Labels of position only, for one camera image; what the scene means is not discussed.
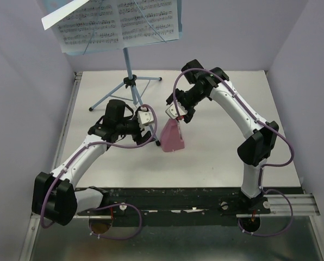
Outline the pink metronome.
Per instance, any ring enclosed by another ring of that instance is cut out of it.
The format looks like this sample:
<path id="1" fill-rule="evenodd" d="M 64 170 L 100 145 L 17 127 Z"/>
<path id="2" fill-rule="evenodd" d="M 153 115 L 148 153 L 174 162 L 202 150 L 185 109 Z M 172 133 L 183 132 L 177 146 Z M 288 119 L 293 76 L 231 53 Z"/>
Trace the pink metronome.
<path id="1" fill-rule="evenodd" d="M 179 122 L 168 119 L 160 135 L 161 148 L 164 152 L 174 152 L 185 148 Z"/>

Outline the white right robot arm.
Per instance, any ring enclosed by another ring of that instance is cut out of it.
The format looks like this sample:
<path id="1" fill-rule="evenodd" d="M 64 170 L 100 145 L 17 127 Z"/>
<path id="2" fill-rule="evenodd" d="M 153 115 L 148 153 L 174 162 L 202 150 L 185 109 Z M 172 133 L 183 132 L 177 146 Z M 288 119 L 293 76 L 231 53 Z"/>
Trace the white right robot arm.
<path id="1" fill-rule="evenodd" d="M 237 154 L 244 163 L 244 176 L 238 199 L 239 209 L 250 213 L 258 206 L 257 196 L 261 193 L 261 167 L 273 150 L 279 126 L 275 121 L 267 122 L 256 113 L 235 90 L 229 76 L 219 67 L 205 70 L 198 60 L 188 62 L 182 69 L 192 88 L 183 91 L 173 89 L 166 99 L 166 113 L 172 119 L 183 119 L 189 123 L 194 116 L 195 106 L 205 98 L 220 105 L 239 127 L 245 141 L 238 147 Z"/>

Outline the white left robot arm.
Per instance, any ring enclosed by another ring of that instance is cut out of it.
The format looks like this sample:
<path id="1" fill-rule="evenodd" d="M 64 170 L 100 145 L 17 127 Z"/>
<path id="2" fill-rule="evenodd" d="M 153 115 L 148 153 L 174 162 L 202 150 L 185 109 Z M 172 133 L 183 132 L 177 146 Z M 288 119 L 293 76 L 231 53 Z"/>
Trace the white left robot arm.
<path id="1" fill-rule="evenodd" d="M 83 211 L 102 215 L 108 210 L 107 192 L 97 187 L 78 191 L 78 182 L 91 165 L 111 147 L 135 149 L 153 140 L 156 133 L 145 131 L 157 124 L 153 108 L 147 104 L 133 110 L 122 100 L 111 99 L 104 115 L 89 128 L 81 145 L 50 173 L 40 172 L 34 181 L 32 212 L 51 223 L 67 225 Z"/>

